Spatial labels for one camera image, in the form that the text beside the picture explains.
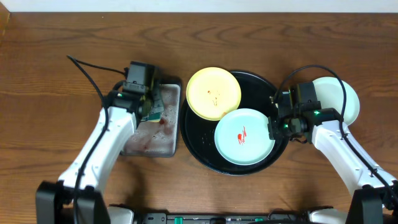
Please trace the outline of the yellow plate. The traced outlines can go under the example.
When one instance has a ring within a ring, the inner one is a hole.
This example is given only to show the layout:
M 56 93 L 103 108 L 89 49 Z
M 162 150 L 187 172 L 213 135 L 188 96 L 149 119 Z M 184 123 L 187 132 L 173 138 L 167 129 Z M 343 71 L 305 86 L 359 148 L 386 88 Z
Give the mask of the yellow plate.
M 218 67 L 197 71 L 188 81 L 186 100 L 199 117 L 219 121 L 236 110 L 241 102 L 241 87 L 231 72 Z

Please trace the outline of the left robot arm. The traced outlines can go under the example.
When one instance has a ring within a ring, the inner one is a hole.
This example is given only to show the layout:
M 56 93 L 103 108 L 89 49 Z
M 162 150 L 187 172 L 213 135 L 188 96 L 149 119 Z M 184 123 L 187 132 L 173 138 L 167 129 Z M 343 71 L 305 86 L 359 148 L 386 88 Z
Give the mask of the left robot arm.
M 133 210 L 107 206 L 103 194 L 127 140 L 154 107 L 158 76 L 157 67 L 132 63 L 122 90 L 101 96 L 98 122 L 77 158 L 56 183 L 39 185 L 37 223 L 135 223 Z

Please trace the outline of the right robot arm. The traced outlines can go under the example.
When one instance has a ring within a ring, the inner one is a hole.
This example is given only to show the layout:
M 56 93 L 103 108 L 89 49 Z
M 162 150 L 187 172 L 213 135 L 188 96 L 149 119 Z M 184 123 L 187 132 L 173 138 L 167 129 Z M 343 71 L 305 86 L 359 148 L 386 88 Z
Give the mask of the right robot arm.
M 397 179 L 371 158 L 345 123 L 346 107 L 355 98 L 345 90 L 301 88 L 271 97 L 277 116 L 270 120 L 269 136 L 304 137 L 330 161 L 352 196 L 348 212 L 312 210 L 310 223 L 397 223 Z

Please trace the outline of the light blue plate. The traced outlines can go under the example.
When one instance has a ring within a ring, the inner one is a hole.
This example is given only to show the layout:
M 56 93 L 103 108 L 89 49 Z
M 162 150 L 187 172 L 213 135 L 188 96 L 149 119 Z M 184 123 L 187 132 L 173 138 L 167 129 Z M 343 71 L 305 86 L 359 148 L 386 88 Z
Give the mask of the light blue plate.
M 322 108 L 334 108 L 341 114 L 343 107 L 343 90 L 334 77 L 321 77 L 313 81 L 318 100 Z M 344 113 L 344 122 L 351 125 L 355 122 L 360 111 L 360 102 L 355 90 L 343 81 L 346 90 L 346 107 Z
M 239 166 L 264 160 L 275 146 L 269 137 L 268 124 L 268 117 L 254 109 L 241 108 L 228 113 L 215 128 L 217 151 Z

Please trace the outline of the green yellow sponge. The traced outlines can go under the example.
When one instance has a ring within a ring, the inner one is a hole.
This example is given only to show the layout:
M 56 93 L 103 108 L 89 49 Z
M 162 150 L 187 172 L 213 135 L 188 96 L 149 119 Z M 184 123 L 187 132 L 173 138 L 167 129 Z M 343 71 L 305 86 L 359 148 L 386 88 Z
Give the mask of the green yellow sponge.
M 153 106 L 147 118 L 147 121 L 158 122 L 164 111 L 164 102 L 160 92 L 160 75 L 156 75 L 154 79 L 154 87 L 152 89 Z

